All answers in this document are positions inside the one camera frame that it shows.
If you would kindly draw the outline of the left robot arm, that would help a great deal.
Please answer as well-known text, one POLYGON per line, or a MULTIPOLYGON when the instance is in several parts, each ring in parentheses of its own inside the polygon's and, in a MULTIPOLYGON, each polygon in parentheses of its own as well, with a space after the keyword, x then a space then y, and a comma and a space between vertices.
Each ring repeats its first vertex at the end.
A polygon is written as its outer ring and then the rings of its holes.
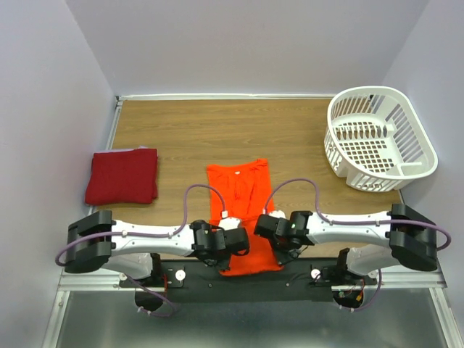
POLYGON ((66 273, 91 273, 101 268, 124 273, 145 286, 161 276, 156 254, 194 257, 219 271, 231 258, 249 253, 249 237, 241 221, 226 217, 216 225, 204 220, 179 226, 136 225, 115 220, 112 212, 95 212, 68 227, 67 246, 56 259, 66 273))

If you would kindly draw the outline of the orange t-shirt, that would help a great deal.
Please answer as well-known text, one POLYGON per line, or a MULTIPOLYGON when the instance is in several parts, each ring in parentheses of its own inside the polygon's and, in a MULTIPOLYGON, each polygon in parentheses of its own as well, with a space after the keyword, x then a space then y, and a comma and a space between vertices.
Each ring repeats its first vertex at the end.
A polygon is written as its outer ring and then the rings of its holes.
POLYGON ((268 197, 272 193, 269 164, 266 159, 236 165, 208 165, 209 185, 217 189, 225 201, 228 215, 241 220, 249 237, 250 249, 245 256, 232 256, 223 276, 248 276, 282 269, 267 239, 254 235, 258 217, 266 208, 275 209, 268 197))

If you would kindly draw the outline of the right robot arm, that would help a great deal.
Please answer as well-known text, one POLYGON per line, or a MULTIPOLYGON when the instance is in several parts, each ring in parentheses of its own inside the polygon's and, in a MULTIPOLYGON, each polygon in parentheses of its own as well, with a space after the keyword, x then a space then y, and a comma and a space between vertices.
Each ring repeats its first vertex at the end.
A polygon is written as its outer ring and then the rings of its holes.
POLYGON ((300 255, 300 247, 332 243, 361 243, 339 252, 335 265, 319 267, 310 276, 318 283, 355 284, 374 271, 401 265, 432 272, 438 268, 435 225, 403 204, 367 215, 324 215, 276 210, 261 214, 254 234, 267 239, 279 265, 300 255))

